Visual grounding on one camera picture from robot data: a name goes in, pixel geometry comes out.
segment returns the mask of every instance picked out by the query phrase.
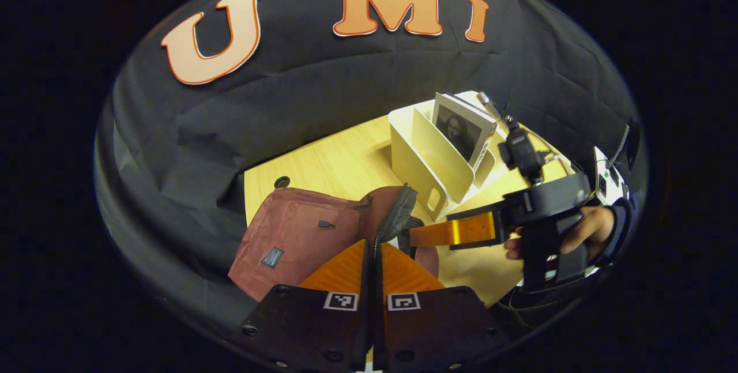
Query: human hand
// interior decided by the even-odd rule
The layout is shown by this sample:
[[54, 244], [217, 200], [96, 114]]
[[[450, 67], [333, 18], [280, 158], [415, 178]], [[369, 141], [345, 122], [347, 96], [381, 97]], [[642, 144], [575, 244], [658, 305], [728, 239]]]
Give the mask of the human hand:
[[[584, 207], [582, 208], [583, 218], [577, 225], [567, 234], [561, 243], [559, 253], [569, 253], [582, 244], [585, 239], [590, 239], [590, 255], [589, 260], [597, 257], [606, 246], [607, 238], [612, 232], [612, 226], [615, 224], [615, 215], [609, 208], [604, 207]], [[521, 234], [524, 228], [515, 229], [515, 233]], [[508, 239], [504, 243], [505, 249], [508, 250], [506, 257], [508, 259], [522, 259], [522, 244], [520, 238]]]

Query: brown bag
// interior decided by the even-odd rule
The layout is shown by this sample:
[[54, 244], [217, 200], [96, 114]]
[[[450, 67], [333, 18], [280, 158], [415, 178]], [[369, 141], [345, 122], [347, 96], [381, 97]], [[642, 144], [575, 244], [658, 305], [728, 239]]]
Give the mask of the brown bag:
[[[381, 187], [358, 201], [280, 187], [251, 220], [228, 276], [255, 300], [276, 284], [299, 285], [360, 239], [374, 240], [379, 234], [379, 241], [386, 242], [397, 236], [416, 196], [407, 184]], [[432, 258], [424, 263], [438, 275], [437, 255], [435, 263]]]

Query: white desk organizer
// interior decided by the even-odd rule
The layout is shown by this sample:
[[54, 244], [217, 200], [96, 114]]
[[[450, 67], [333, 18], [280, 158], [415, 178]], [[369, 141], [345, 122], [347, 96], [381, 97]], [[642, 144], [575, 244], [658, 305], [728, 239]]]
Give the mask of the white desk organizer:
[[[480, 107], [475, 95], [477, 92], [456, 96]], [[400, 181], [408, 182], [417, 191], [417, 201], [434, 221], [438, 221], [501, 176], [507, 166], [497, 161], [491, 151], [496, 151], [498, 144], [504, 141], [503, 135], [496, 130], [491, 150], [488, 149], [474, 173], [469, 163], [432, 124], [434, 104], [435, 100], [427, 100], [399, 108], [391, 111], [388, 119], [392, 171]]]

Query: wooden table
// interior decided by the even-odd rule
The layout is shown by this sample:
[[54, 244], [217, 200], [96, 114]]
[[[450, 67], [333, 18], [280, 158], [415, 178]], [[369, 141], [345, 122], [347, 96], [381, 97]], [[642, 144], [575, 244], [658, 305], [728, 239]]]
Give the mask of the wooden table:
[[[550, 146], [533, 133], [530, 140], [537, 150]], [[281, 176], [290, 178], [290, 187], [351, 200], [359, 200], [378, 187], [402, 186], [404, 182], [392, 171], [391, 157], [390, 123], [387, 116], [381, 116], [250, 168], [243, 174], [247, 223], [261, 202], [274, 191], [274, 181]], [[566, 176], [567, 169], [562, 162], [552, 161], [543, 166], [543, 174], [549, 182]], [[454, 213], [499, 202], [503, 194], [527, 186], [517, 170], [506, 171]], [[425, 224], [433, 223], [419, 204], [413, 215]], [[487, 307], [522, 280], [522, 261], [506, 258], [502, 245], [454, 251], [448, 246], [437, 249], [438, 280], [446, 287], [472, 287]]]

